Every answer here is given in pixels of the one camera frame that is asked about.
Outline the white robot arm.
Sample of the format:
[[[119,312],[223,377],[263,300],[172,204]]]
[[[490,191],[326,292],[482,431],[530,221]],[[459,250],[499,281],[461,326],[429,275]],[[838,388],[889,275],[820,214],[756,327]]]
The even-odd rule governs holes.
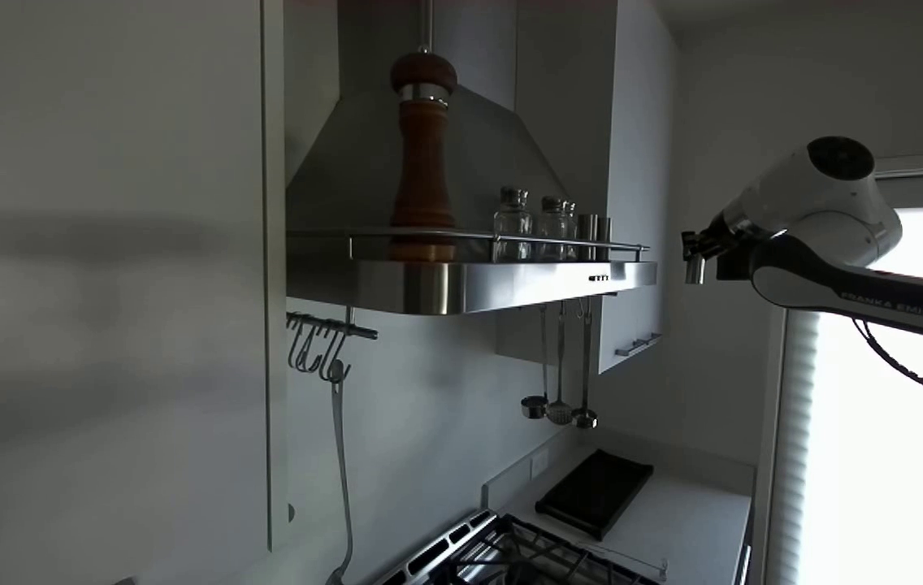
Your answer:
[[[685,279],[702,281],[712,260],[737,260],[737,275],[770,304],[923,335],[923,275],[874,270],[904,236],[874,170],[874,152],[852,137],[796,147],[702,230],[681,235]]]

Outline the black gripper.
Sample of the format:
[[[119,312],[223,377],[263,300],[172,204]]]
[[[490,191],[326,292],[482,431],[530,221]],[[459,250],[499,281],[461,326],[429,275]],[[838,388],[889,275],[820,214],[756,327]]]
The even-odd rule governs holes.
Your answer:
[[[706,230],[681,235],[685,279],[702,284],[716,279],[747,279],[750,275],[750,235],[716,218]]]

